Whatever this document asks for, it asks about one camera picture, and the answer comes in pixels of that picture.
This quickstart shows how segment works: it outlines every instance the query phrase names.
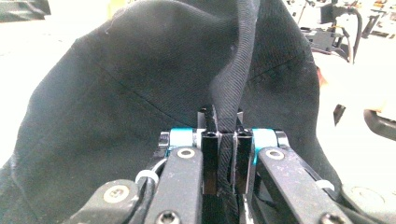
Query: black garment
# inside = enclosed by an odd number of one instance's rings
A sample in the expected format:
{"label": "black garment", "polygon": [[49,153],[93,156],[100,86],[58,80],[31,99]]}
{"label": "black garment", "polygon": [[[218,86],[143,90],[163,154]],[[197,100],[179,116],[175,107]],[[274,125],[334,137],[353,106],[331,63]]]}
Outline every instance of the black garment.
{"label": "black garment", "polygon": [[[133,3],[49,72],[0,172],[0,222],[62,222],[107,181],[134,179],[160,131],[196,127],[197,109],[212,104],[210,83],[238,48],[237,14],[229,0],[182,2]],[[280,0],[261,0],[240,107],[246,127],[284,130],[339,192],[316,137],[313,57]]]}

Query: dark cloth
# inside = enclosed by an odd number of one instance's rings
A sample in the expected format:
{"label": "dark cloth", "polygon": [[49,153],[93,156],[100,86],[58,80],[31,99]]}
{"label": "dark cloth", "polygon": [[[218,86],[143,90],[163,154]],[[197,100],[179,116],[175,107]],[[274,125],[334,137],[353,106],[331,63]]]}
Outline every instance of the dark cloth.
{"label": "dark cloth", "polygon": [[[78,39],[31,97],[0,172],[0,222],[62,222],[107,181],[134,179],[160,131],[196,127],[237,38],[235,2],[186,0],[135,2]],[[338,193],[316,137],[316,66],[280,0],[260,2],[249,71],[245,126],[284,130]]]}

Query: white cable tie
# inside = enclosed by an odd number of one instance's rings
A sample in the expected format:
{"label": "white cable tie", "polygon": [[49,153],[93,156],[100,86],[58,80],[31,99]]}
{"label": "white cable tie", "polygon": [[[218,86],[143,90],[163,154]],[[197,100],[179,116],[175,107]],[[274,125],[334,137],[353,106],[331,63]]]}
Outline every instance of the white cable tie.
{"label": "white cable tie", "polygon": [[334,185],[329,180],[318,180],[315,183],[317,183],[318,187],[321,189],[332,189],[332,191],[335,191]]}
{"label": "white cable tie", "polygon": [[142,178],[142,177],[151,178],[152,180],[154,180],[156,186],[158,185],[158,182],[160,181],[160,178],[158,177],[158,175],[154,171],[142,170],[142,171],[139,172],[139,174],[137,174],[136,179],[134,180],[134,182],[137,183],[140,180],[140,178]]}

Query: black fabric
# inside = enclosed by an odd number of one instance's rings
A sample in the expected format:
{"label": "black fabric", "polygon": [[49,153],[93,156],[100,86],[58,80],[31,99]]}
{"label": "black fabric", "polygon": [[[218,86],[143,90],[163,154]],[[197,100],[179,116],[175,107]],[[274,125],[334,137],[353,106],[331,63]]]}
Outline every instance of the black fabric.
{"label": "black fabric", "polygon": [[[283,129],[339,192],[316,138],[316,67],[280,0],[261,0],[255,36],[245,126]],[[138,1],[77,40],[31,97],[0,172],[0,222],[59,223],[107,181],[134,179],[161,131],[195,127],[197,109],[213,104],[211,83],[236,43],[226,0]]]}

